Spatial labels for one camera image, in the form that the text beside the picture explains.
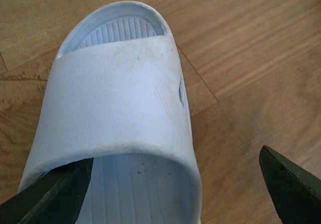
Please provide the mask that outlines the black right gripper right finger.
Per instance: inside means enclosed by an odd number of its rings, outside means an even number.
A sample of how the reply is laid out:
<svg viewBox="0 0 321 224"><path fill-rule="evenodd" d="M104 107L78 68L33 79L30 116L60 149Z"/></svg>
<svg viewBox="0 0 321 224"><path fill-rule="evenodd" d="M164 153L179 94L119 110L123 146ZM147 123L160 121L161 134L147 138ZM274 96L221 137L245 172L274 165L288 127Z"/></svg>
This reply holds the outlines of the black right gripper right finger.
<svg viewBox="0 0 321 224"><path fill-rule="evenodd" d="M282 223L320 223L320 179L269 146L259 154L263 178Z"/></svg>

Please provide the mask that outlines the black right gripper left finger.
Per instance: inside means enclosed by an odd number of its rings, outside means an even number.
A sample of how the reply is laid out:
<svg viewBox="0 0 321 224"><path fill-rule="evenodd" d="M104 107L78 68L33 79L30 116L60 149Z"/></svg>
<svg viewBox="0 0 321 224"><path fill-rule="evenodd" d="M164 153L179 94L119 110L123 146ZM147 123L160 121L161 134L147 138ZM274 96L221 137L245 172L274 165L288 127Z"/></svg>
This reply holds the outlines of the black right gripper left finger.
<svg viewBox="0 0 321 224"><path fill-rule="evenodd" d="M57 167L1 204L1 223L75 223L91 180L93 158Z"/></svg>

